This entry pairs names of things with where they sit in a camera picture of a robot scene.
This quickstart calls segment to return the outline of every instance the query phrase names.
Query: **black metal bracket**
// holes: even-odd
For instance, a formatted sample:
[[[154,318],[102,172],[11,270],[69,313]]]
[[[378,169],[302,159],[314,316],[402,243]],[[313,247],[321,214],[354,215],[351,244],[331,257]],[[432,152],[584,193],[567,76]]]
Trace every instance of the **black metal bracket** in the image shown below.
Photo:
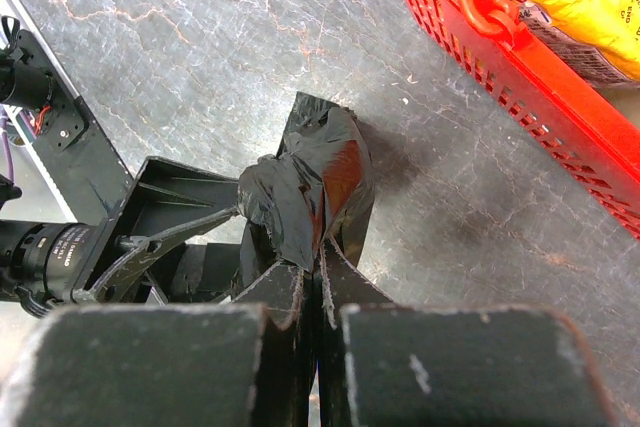
[[[190,237],[236,215],[237,191],[235,179],[147,158],[123,200],[95,229],[90,251],[69,279],[65,300],[121,301],[155,263],[159,279],[167,271],[175,273],[181,255],[168,263],[165,257]],[[168,277],[170,283],[173,275]],[[161,283],[168,294],[168,285]]]
[[[61,152],[75,142],[89,126],[76,105],[71,92],[65,86],[60,74],[53,68],[47,54],[37,39],[28,30],[18,33],[16,49],[10,58],[16,62],[38,69],[50,78],[46,119],[43,122],[43,134],[51,148]],[[45,105],[33,106],[36,113],[41,112]]]

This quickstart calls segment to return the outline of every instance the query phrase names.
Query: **black tape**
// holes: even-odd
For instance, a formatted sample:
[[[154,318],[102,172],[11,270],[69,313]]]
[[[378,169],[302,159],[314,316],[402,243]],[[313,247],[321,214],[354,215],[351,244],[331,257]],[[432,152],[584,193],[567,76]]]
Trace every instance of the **black tape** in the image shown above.
[[[328,233],[357,263],[373,201],[371,159],[355,116],[299,92],[277,155],[240,176],[238,205],[249,222],[239,287],[276,260],[311,272]]]

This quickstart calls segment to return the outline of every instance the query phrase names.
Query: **gray marble surface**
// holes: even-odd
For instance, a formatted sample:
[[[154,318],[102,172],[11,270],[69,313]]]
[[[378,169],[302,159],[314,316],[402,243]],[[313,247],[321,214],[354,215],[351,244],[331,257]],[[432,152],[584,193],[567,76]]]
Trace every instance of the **gray marble surface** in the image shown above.
[[[157,154],[238,175],[296,90],[354,109],[378,180],[366,275],[400,302],[565,312],[640,423],[638,243],[402,0],[23,2],[133,171]]]

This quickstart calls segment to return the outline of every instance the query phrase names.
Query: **red plastic basket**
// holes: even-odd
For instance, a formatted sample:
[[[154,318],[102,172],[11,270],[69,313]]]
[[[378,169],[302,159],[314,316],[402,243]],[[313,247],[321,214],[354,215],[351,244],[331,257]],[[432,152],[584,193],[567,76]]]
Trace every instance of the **red plastic basket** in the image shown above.
[[[640,130],[518,20],[510,0],[406,0],[422,28],[640,240]]]

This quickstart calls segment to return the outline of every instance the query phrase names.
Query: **plastic bag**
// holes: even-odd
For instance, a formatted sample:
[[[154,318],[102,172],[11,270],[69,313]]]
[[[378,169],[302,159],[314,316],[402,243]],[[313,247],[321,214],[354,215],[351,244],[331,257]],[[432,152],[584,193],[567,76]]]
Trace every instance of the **plastic bag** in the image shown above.
[[[299,92],[277,155],[240,176],[238,206],[248,222],[234,290],[276,261],[311,272],[329,233],[357,264],[374,197],[371,159],[355,116]]]
[[[640,16],[626,17],[636,0],[517,1],[522,20],[592,85],[640,87]]]

